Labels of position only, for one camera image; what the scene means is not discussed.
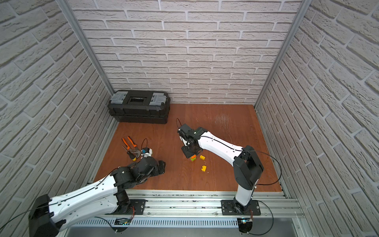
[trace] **brown wooden surface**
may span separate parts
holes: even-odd
[[[193,162],[185,158],[181,150],[183,143],[177,133],[176,118],[193,129],[203,127],[232,144],[243,147],[250,145],[255,150],[268,153],[252,105],[171,104],[167,124],[119,123],[95,181],[114,168],[132,162],[122,148],[121,140],[122,137],[127,139],[130,136],[139,148],[143,139],[147,138],[149,148],[153,149],[152,157],[166,162],[166,172],[163,175],[151,177],[135,189],[237,191],[233,167],[224,159],[206,150],[202,152],[205,161],[199,155]],[[277,175],[271,159],[261,153],[258,156],[265,168],[258,183],[276,181]],[[205,172],[201,171],[203,165],[207,166]],[[275,192],[281,191],[281,187],[278,183],[259,185],[256,191]]]

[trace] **scratch on floor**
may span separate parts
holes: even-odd
[[[227,128],[229,125],[229,116],[227,116],[226,114],[217,115],[215,119],[215,124],[219,124],[220,126]]]

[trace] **metal vent grille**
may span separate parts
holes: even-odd
[[[154,218],[135,217],[131,223],[115,225],[116,217],[102,217],[114,227],[187,227],[187,228],[238,228],[237,218]],[[102,227],[108,223],[99,218],[81,221],[74,227]]]

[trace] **toolbox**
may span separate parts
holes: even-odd
[[[109,101],[108,109],[119,122],[165,124],[170,97],[163,91],[117,91]]]

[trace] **brick wall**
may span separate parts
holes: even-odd
[[[107,131],[109,94],[55,1],[0,3],[0,226],[80,187]],[[28,236],[27,215],[1,236]]]
[[[71,0],[112,85],[253,104],[300,1]]]
[[[313,0],[258,117],[314,236],[379,235],[378,0]]]

